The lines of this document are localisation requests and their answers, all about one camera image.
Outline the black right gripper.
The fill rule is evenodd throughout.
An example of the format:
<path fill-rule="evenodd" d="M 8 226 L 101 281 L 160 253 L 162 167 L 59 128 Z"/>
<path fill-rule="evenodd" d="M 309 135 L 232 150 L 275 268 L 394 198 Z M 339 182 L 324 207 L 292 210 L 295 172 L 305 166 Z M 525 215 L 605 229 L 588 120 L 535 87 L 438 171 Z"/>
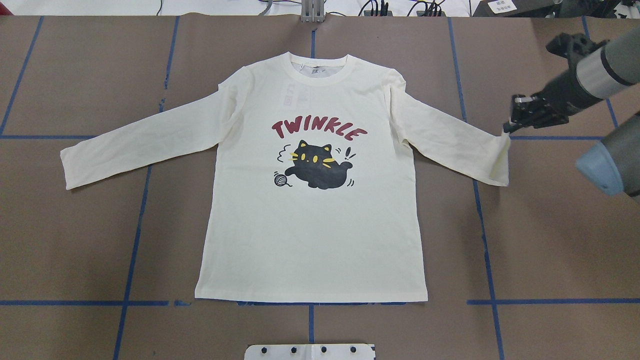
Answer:
<path fill-rule="evenodd" d="M 530 126 L 557 126 L 569 117 L 601 102 L 586 91 L 571 67 L 555 77 L 541 91 L 531 96 L 516 94 L 511 98 L 510 120 L 503 123 L 504 133 L 514 133 Z"/>

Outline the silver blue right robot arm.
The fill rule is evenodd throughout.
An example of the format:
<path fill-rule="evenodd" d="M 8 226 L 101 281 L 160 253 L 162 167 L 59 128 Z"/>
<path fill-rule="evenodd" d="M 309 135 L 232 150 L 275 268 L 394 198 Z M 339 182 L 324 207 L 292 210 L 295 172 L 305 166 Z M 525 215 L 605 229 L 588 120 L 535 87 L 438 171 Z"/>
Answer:
<path fill-rule="evenodd" d="M 532 95 L 512 96 L 510 119 L 503 125 L 506 133 L 566 125 L 571 116 L 639 84 L 638 27 L 601 42 L 583 33 L 561 33 L 546 50 L 566 59 L 567 70 Z M 639 128 L 635 113 L 576 160 L 576 168 L 608 196 L 623 193 L 639 201 Z"/>

